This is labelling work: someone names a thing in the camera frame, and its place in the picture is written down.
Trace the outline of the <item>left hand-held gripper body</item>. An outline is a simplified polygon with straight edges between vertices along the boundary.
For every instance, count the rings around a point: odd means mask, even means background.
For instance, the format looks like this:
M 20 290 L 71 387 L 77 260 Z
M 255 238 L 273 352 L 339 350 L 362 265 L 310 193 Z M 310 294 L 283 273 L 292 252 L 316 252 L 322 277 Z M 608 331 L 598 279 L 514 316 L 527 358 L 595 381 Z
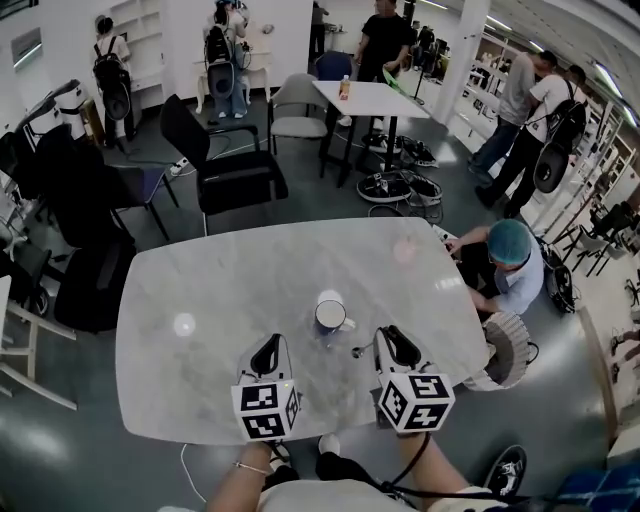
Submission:
M 242 372 L 231 395 L 246 441 L 280 441 L 292 435 L 301 404 L 291 373 L 258 377 Z

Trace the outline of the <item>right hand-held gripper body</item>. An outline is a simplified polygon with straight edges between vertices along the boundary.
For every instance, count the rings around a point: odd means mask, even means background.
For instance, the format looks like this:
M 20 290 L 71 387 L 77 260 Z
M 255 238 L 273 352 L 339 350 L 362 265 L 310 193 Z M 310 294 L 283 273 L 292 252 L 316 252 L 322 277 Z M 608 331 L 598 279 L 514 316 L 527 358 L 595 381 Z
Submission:
M 377 370 L 376 377 L 379 386 L 371 394 L 379 429 L 396 433 L 437 431 L 456 400 L 449 376 L 431 367 Z

